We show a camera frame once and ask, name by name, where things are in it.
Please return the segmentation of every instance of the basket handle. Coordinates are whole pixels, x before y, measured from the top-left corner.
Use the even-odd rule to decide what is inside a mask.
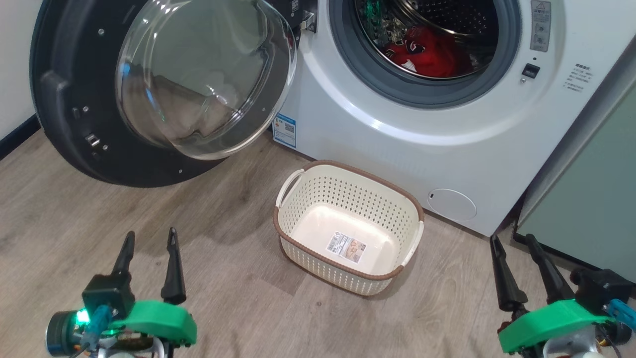
[[[294,173],[291,173],[291,175],[289,175],[287,180],[285,180],[285,182],[283,183],[282,187],[280,188],[278,197],[276,197],[276,207],[277,208],[280,208],[284,204],[285,200],[287,199],[288,196],[285,196],[285,193],[287,192],[287,190],[288,190],[289,186],[291,185],[291,183],[294,180],[296,180],[296,178],[301,176],[304,172],[305,172],[304,169],[299,169],[299,170],[295,171]]]
[[[406,264],[411,260],[411,257],[415,253],[415,249],[420,245],[420,240],[422,239],[422,234],[424,233],[424,222],[420,220],[420,224],[417,228],[417,232],[415,233],[415,237],[413,238],[413,245],[411,246],[411,250],[408,252],[404,261],[402,262],[402,266],[406,267]]]

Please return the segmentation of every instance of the open washing machine door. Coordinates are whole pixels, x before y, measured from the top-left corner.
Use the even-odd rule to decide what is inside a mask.
[[[263,0],[45,0],[31,85],[45,134],[75,168],[156,187],[252,143],[295,66],[291,28]]]

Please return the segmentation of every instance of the product label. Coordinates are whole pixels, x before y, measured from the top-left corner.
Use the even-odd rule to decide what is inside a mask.
[[[531,0],[532,7],[532,37],[530,49],[548,51],[550,42],[550,19],[552,18],[552,4],[549,1]]]
[[[563,87],[574,92],[583,92],[593,76],[590,67],[576,64],[565,79]]]
[[[282,114],[277,114],[276,118],[272,122],[272,132],[274,132],[274,140],[288,145],[292,148],[296,148],[296,121],[285,117]]]
[[[342,256],[355,263],[360,262],[366,245],[351,236],[347,236],[340,231],[336,231],[331,237],[327,246],[327,251]]]

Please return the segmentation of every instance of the green plastic bracket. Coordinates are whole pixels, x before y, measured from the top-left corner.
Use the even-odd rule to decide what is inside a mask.
[[[109,329],[130,329],[159,338],[175,345],[197,342],[197,324],[184,308],[159,301],[136,301],[130,314],[111,323]]]
[[[557,301],[512,322],[499,333],[499,343],[505,353],[513,354],[590,324],[612,321],[611,317],[590,313],[573,299]]]

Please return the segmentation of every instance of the washing machine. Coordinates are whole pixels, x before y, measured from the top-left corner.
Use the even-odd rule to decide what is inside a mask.
[[[271,126],[491,234],[631,42],[634,13],[618,0],[44,0],[32,95],[53,146],[104,182],[190,179]]]

